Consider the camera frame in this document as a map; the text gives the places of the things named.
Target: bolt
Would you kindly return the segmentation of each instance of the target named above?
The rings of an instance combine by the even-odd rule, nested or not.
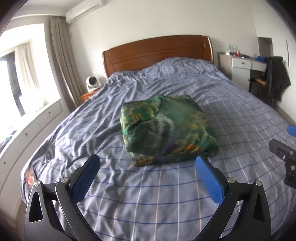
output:
[[[37,181],[34,182],[34,185],[35,185],[35,186],[39,186],[40,183],[41,183],[41,182],[40,182],[39,180],[37,180]]]
[[[68,177],[63,177],[62,179],[61,179],[61,182],[62,183],[66,183],[66,182],[68,182],[69,181],[69,178]]]
[[[256,180],[256,181],[255,181],[255,184],[256,184],[257,186],[261,186],[261,185],[262,185],[262,182],[260,182],[259,180]]]
[[[228,181],[229,183],[234,183],[234,182],[235,182],[235,179],[234,179],[233,177],[228,177],[228,178],[227,178],[227,181]]]

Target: folded clothing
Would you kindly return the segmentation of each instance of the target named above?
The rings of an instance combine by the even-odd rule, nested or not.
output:
[[[120,123],[135,166],[212,156],[218,149],[213,128],[188,95],[124,103]]]

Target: air conditioner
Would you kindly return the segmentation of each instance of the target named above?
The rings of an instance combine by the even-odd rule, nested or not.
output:
[[[66,21],[67,23],[72,23],[79,17],[85,16],[104,5],[104,0],[85,0],[66,13]]]

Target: checkered bedding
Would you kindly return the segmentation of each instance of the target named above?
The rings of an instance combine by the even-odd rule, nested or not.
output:
[[[218,137],[220,150],[210,158],[226,177],[266,191],[275,232],[296,205],[295,189],[284,184],[282,160],[268,149],[272,138],[290,147],[295,137],[269,106],[228,80],[203,60],[170,58],[142,71],[114,73],[103,89],[80,106],[46,139],[22,171],[22,198],[29,191],[24,172],[33,167],[43,183],[70,176],[88,156],[101,158],[101,169],[79,209],[102,240],[193,240],[218,205],[194,168],[194,160],[133,167],[119,122],[121,104],[155,95],[191,96]],[[234,225],[238,202],[223,236]],[[55,203],[69,232],[61,208]]]

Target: wooden headboard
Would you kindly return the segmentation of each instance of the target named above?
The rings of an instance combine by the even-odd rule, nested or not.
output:
[[[213,62],[210,38],[202,35],[174,35],[117,46],[103,52],[107,77],[123,70],[140,70],[171,57],[188,57]]]

